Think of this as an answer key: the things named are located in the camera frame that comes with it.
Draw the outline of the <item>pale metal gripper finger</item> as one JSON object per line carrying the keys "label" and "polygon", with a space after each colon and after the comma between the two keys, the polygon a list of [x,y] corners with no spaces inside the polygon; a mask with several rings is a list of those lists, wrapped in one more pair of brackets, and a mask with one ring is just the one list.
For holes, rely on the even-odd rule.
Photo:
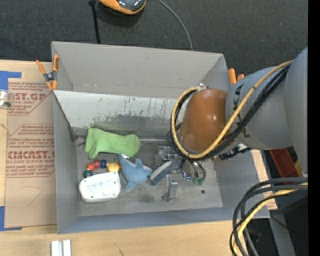
{"label": "pale metal gripper finger", "polygon": [[169,202],[176,198],[178,188],[178,182],[176,181],[175,177],[172,175],[167,175],[165,177],[165,191],[164,195],[162,196],[162,200],[164,202]]}
{"label": "pale metal gripper finger", "polygon": [[175,151],[172,147],[166,145],[159,145],[156,148],[155,163],[162,163],[169,161],[175,157]]}

